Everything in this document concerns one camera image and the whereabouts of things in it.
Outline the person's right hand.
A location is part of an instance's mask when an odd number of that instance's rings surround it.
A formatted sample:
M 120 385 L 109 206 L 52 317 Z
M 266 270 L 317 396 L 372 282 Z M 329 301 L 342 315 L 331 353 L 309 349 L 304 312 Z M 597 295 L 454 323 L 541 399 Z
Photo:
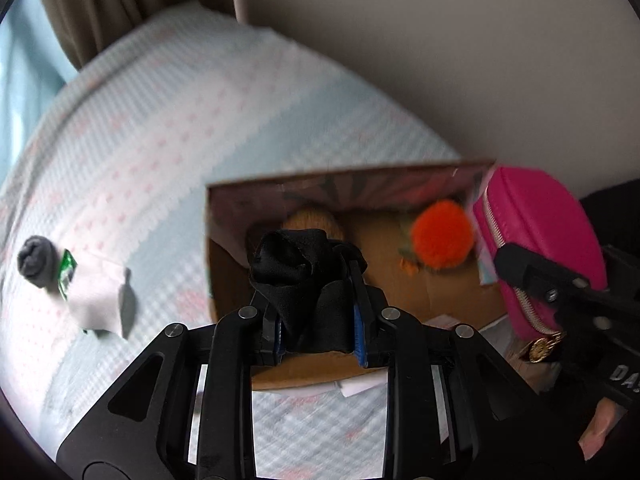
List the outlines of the person's right hand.
M 608 398 L 597 404 L 593 418 L 578 441 L 585 460 L 591 460 L 600 451 L 608 434 L 626 413 L 620 404 Z

